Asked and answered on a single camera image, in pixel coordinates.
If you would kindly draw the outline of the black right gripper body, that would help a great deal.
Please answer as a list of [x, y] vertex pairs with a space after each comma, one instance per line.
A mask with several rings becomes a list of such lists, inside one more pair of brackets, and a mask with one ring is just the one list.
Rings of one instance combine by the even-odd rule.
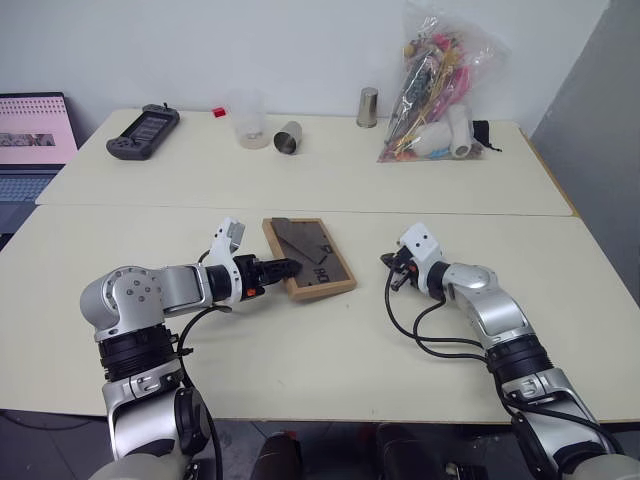
[[418, 288], [418, 268], [412, 260], [412, 253], [406, 246], [403, 246], [396, 252], [396, 255], [397, 264], [393, 266], [393, 270], [401, 273], [401, 287], [409, 283], [413, 288]]

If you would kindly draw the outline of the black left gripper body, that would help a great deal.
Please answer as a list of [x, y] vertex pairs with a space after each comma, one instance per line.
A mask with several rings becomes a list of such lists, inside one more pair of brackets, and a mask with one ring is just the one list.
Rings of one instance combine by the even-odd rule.
[[265, 294], [265, 288], [261, 281], [261, 261], [253, 254], [239, 255], [235, 257], [242, 287], [241, 300], [246, 301]]

